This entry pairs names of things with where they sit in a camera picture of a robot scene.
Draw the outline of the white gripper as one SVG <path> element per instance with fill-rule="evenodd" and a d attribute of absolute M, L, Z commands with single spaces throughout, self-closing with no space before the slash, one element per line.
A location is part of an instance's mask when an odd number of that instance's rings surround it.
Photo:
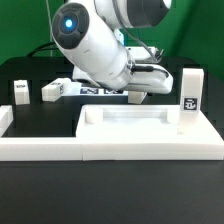
<path fill-rule="evenodd" d="M 159 64 L 152 64 L 152 58 L 143 47 L 125 47 L 135 60 L 134 74 L 131 81 L 123 88 L 108 87 L 106 84 L 99 84 L 87 73 L 74 67 L 72 79 L 89 87 L 104 88 L 118 91 L 136 91 L 155 94 L 168 94 L 172 90 L 172 75 Z"/>

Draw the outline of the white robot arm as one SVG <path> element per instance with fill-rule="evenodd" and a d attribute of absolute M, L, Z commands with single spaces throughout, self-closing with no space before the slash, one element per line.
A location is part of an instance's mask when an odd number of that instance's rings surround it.
<path fill-rule="evenodd" d="M 73 78 L 97 88 L 168 94 L 173 77 L 160 52 L 138 58 L 115 36 L 121 28 L 158 25 L 172 0 L 68 0 L 55 13 L 53 39 L 74 65 Z"/>

